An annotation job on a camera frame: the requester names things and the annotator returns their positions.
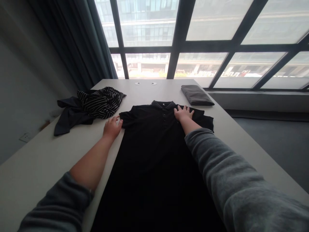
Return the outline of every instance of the dark clothing pile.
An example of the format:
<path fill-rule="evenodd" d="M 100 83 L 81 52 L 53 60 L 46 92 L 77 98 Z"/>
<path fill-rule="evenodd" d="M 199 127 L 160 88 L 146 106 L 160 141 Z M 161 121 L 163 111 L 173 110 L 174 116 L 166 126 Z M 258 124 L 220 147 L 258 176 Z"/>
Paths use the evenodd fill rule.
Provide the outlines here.
<path fill-rule="evenodd" d="M 182 85 L 181 91 L 186 96 L 190 105 L 213 106 L 215 103 L 209 98 L 203 89 L 197 85 Z"/>
<path fill-rule="evenodd" d="M 96 117 L 106 119 L 113 116 L 125 96 L 112 87 L 105 87 L 100 90 L 78 91 L 78 98 L 58 100 L 58 106 L 65 109 L 55 126 L 54 136 L 69 133 L 75 125 L 91 125 Z"/>

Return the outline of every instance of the curtain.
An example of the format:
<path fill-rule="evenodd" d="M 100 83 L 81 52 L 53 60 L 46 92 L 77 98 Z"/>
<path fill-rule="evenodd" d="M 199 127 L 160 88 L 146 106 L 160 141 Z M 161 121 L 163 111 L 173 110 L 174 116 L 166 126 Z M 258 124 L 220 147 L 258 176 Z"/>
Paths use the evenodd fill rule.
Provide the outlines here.
<path fill-rule="evenodd" d="M 28 0 L 79 90 L 118 79 L 94 0 Z"/>

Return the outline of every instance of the right hand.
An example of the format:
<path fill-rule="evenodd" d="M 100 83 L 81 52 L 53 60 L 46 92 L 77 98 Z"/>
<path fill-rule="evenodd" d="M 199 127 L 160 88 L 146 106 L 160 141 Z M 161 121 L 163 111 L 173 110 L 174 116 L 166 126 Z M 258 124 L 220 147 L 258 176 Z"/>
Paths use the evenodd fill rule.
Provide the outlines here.
<path fill-rule="evenodd" d="M 192 115 L 194 114 L 194 110 L 190 113 L 190 107 L 184 106 L 183 109 L 178 105 L 178 110 L 174 108 L 175 118 L 180 121 L 183 118 L 192 119 Z"/>
<path fill-rule="evenodd" d="M 116 124 L 116 121 L 119 117 L 120 116 L 118 115 L 113 118 L 109 118 L 109 120 L 105 123 L 104 126 L 103 137 L 115 140 L 115 138 L 121 131 L 121 126 L 123 123 L 123 120 L 120 120 L 118 125 Z"/>

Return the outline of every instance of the electrical outlet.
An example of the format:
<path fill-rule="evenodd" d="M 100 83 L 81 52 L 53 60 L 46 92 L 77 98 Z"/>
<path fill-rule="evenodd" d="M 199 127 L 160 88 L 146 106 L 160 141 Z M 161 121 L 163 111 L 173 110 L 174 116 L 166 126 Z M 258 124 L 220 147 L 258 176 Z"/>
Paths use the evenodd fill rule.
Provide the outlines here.
<path fill-rule="evenodd" d="M 22 137 L 19 138 L 19 140 L 23 142 L 29 142 L 31 139 L 32 138 L 29 132 L 25 133 Z"/>

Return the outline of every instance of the striped shirt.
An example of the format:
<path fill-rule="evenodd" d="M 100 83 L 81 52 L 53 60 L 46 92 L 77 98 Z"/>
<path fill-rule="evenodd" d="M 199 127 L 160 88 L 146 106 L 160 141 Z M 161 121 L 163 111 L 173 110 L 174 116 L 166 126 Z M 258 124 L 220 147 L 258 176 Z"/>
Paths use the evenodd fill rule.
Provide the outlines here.
<path fill-rule="evenodd" d="M 84 111 L 90 116 L 107 119 L 119 109 L 122 99 L 126 95 L 112 87 L 105 87 L 100 90 L 78 91 L 77 97 L 80 100 Z"/>

